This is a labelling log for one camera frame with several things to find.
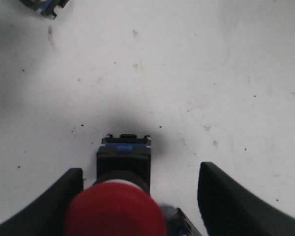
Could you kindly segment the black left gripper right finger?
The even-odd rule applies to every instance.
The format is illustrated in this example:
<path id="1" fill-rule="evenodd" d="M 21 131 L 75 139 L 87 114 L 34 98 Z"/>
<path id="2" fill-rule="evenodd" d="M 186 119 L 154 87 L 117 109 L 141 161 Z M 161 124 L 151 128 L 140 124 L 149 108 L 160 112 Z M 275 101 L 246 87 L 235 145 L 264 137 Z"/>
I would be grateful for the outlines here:
<path id="1" fill-rule="evenodd" d="M 210 236 L 295 236 L 295 218 L 249 192 L 212 162 L 200 165 L 197 200 Z"/>

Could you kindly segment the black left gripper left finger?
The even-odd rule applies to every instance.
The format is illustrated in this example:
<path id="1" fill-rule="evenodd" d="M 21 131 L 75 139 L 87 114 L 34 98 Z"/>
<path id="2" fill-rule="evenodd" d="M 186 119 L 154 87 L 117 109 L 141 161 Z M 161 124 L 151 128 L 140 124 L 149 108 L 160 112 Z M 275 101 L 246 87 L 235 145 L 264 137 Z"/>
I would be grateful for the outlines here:
<path id="1" fill-rule="evenodd" d="M 62 236 L 69 203 L 84 189 L 83 170 L 71 168 L 23 210 L 0 224 L 0 236 Z"/>

